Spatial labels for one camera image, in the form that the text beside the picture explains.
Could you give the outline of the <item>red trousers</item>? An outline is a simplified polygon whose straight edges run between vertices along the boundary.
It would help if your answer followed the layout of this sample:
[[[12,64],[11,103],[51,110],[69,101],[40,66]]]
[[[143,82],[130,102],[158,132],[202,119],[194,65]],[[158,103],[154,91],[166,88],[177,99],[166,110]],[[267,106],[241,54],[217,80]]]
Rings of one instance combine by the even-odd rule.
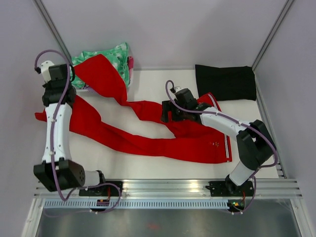
[[[74,134],[92,139],[115,151],[142,156],[218,164],[233,160],[228,136],[195,122],[161,121],[165,98],[161,71],[135,71],[126,88],[116,69],[102,55],[75,66],[80,79],[102,98],[118,106],[101,115],[77,96],[70,121]]]

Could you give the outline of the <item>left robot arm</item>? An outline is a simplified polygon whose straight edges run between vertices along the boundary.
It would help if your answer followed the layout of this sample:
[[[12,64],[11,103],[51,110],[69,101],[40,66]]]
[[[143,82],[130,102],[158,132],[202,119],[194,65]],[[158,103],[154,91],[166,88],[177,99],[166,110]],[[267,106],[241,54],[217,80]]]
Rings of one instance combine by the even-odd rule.
[[[42,102],[47,128],[41,164],[34,165],[34,175],[50,192],[85,187],[104,195],[108,187],[103,173],[86,171],[72,160],[69,134],[76,90],[68,78],[70,67],[45,61],[37,71],[45,81]]]

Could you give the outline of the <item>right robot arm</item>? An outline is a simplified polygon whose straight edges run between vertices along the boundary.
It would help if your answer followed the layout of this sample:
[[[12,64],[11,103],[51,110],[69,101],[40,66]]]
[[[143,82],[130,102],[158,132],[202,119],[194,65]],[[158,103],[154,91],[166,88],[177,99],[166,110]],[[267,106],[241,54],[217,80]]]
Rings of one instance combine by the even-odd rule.
[[[198,102],[187,88],[166,89],[169,99],[162,103],[163,122],[191,120],[213,128],[237,143],[239,162],[226,177],[224,189],[232,196],[237,195],[250,178],[276,153],[275,144],[260,120],[253,122],[233,118],[216,105]]]

